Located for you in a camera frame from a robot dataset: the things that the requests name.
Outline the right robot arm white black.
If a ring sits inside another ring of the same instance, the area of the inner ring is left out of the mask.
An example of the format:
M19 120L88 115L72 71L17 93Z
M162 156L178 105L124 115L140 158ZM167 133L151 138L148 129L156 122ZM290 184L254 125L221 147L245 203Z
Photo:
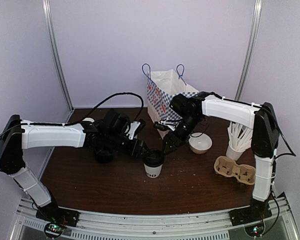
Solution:
M265 212L271 185L275 177L277 147L284 135L279 127L272 104L244 103L224 98L215 92L199 92L192 97L183 94L174 96L169 107L181 121L163 138L162 156L166 156L189 139L191 132L204 117L216 117L235 122L252 130L251 149L254 154L255 185L246 210L249 220L258 220Z

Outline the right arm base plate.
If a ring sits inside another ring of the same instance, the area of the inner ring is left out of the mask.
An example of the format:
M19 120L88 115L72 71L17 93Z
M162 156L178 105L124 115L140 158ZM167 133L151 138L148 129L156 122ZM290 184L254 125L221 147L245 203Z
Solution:
M233 209L228 214L233 227L258 222L272 216L272 212L269 209L259 212L250 206Z

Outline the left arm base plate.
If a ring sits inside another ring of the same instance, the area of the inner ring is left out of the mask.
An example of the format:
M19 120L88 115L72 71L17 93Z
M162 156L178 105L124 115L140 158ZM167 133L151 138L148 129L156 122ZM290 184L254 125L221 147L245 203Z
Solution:
M39 208L35 214L35 217L38 219L69 227L77 226L79 216L80 213L78 211L64 208Z

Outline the checkered paper takeout bag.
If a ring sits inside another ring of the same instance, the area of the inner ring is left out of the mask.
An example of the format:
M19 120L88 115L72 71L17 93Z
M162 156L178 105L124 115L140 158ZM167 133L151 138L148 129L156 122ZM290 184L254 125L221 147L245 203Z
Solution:
M153 122L169 120L175 123L181 117L170 108L173 97L182 94L193 97L199 90L183 80L183 74L175 69L152 71L150 65L142 65L142 73L147 79L147 113Z

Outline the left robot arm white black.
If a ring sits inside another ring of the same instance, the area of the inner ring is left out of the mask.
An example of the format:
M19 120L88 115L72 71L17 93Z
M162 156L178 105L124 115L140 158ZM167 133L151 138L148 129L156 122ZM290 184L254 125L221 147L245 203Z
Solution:
M99 120L86 115L67 123L32 122L15 114L0 134L0 172L12 177L45 217L57 222L62 218L62 211L52 193L24 161L23 151L41 147L91 148L102 160L110 158L113 152L146 158L151 150L136 137L145 124L142 119L131 121L114 109Z

